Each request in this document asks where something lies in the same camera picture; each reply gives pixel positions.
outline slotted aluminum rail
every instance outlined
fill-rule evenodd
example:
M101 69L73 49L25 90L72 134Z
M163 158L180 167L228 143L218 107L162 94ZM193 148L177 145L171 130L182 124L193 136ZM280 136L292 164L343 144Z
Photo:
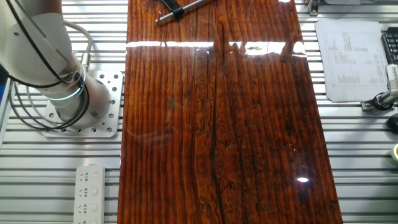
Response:
M391 159L389 150L398 143L398 136L387 131L385 125L393 112L371 116L362 113L359 103L326 100L314 28L319 18L378 21L382 31L398 26L398 3L361 2L360 6L321 5L318 17L309 16L303 0L296 0L296 5L343 220L393 224L398 223L398 163ZM63 13L66 20L92 34L92 70L124 73L127 0L64 0ZM86 48L86 38L75 30L68 31L73 50L80 56ZM29 103L25 95L22 98ZM44 113L47 100L35 93L33 98ZM0 133L0 223L71 224L75 169L88 164L107 167L105 222L116 223L120 134L115 139L46 139L23 125L14 113L5 122Z

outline black cable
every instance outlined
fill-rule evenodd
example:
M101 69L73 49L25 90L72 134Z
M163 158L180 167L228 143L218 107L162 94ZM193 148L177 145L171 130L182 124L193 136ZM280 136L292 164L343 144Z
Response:
M9 101L10 101L11 108L12 108L13 112L16 114L17 118L20 119L24 124L28 125L28 126L31 127L31 128L38 129L38 130L41 130L41 131L53 131L53 130L57 130L57 129L65 129L65 128L68 128L68 127L74 125L77 121L79 121L79 120L84 116L84 114L87 112L88 107L89 107L89 104L90 104L90 94L89 94L89 92L88 92L88 89L85 88L86 86L85 86L84 80L83 80L82 78L81 78L80 81L81 81L81 82L80 82L80 83L81 83L80 88L82 88L82 91L85 91L85 92L82 94L82 98L81 98L81 101L80 101L79 108L77 109L77 112L75 113L75 115L74 115L69 121L67 121L66 123L64 123L64 124L62 124L62 125L60 125L60 126L49 127L49 126L44 125L44 124L41 123L40 121L37 121L37 120L28 112L28 110L26 109L26 107L25 107L24 104L22 103L21 96L19 95L19 92L18 92L18 90L17 90L17 87L16 87L16 95L17 95L17 97L18 97L18 100L19 100L19 103L21 104L22 109L25 111L25 113L27 113L27 115L28 115L31 119L33 119L37 124L41 125L42 128L41 128L41 127L33 126L33 125L29 124L27 121L25 121L25 120L23 120L23 119L21 118L21 116L19 115L19 113L18 113L17 110L15 109L14 104L12 103L12 98L11 98L11 90L12 90L12 88L10 88L10 91L9 91Z
M42 60L42 62L44 63L44 65L47 67L48 70L50 70L50 72L53 74L53 76L55 76L55 78L57 78L60 82L62 83L68 83L66 82L64 79L62 79L55 71L54 69L51 67L51 65L48 63L48 61L45 59L45 57L43 56L43 54L41 53L41 51L39 50L39 48L36 46L35 42L32 40L32 38L30 37L29 33L27 32L25 26L23 25L21 19L19 18L14 6L11 4L10 0L6 0L8 7L10 8L12 15L14 16L15 20L17 21L19 27L21 28L21 30L23 31L23 33L25 34L27 40L29 41L29 43L32 45L32 47L34 48L34 50L36 51L37 55L40 57L40 59Z
M32 87L32 88L50 88L50 87L54 87L54 86L56 86L56 85L61 84L60 81L58 81L58 82L56 82L56 83L53 83L53 84L49 84L49 85L43 85L43 86L39 86L39 85L34 85L34 84L26 83L26 82L23 82L23 81L21 81L21 80L15 78L15 77L13 77L12 75L10 75L10 73L9 73L2 65L0 65L0 72L3 73L3 74L5 74L5 75L6 75L9 79L11 79L12 81L18 82L18 83L20 83L20 84L22 84L22 85L29 86L29 87Z

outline glossy wood surface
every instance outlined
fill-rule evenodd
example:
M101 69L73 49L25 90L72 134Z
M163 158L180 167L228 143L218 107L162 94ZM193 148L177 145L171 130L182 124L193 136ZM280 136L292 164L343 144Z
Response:
M343 223L294 2L159 11L129 1L118 223Z

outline mounting plate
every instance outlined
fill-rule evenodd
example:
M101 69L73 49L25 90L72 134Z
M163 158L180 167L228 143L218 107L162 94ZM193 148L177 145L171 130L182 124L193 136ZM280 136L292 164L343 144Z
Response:
M94 79L101 81L109 90L111 102L108 112L89 128L69 127L63 130L42 131L43 135L48 138L111 138L118 131L120 100L123 88L123 74L113 71L90 71L90 75ZM55 107L49 102L45 109L45 117L51 121L63 123L58 117Z

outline electrical outlet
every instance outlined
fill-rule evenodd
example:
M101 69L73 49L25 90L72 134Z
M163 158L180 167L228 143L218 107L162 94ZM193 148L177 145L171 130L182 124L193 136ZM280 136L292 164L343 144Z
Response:
M105 167L80 166L76 170L73 224L103 224Z

